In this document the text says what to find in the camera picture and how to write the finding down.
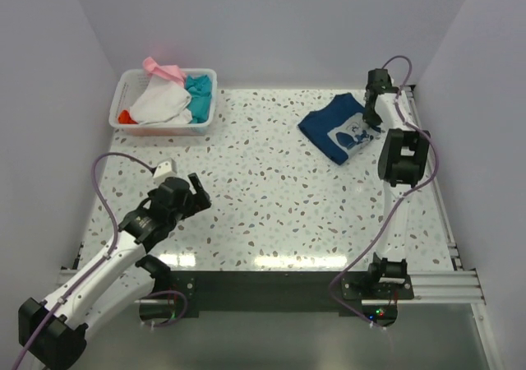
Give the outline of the blue mickey t-shirt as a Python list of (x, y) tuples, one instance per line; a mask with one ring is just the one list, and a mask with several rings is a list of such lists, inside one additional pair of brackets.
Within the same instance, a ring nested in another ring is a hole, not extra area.
[(381, 134), (379, 127), (363, 121), (364, 113), (352, 94), (336, 95), (323, 109), (310, 112), (298, 128), (324, 156), (343, 165)]

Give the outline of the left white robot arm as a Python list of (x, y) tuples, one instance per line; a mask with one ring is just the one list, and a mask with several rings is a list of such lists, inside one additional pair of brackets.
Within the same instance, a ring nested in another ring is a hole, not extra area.
[(28, 298), (18, 310), (19, 342), (50, 369), (68, 369), (86, 347), (89, 306), (131, 265), (148, 254), (188, 217), (210, 208), (196, 173), (169, 177), (117, 227), (113, 241), (65, 285), (41, 301)]

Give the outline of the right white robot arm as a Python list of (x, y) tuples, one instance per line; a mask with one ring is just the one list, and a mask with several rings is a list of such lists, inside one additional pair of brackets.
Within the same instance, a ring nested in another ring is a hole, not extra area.
[(385, 68), (367, 73), (363, 122), (383, 125), (385, 140), (377, 162), (384, 184), (384, 218), (364, 285), (408, 283), (405, 242), (408, 236), (410, 200), (407, 192), (422, 181), (429, 151), (429, 133), (420, 132), (400, 105), (399, 88)]

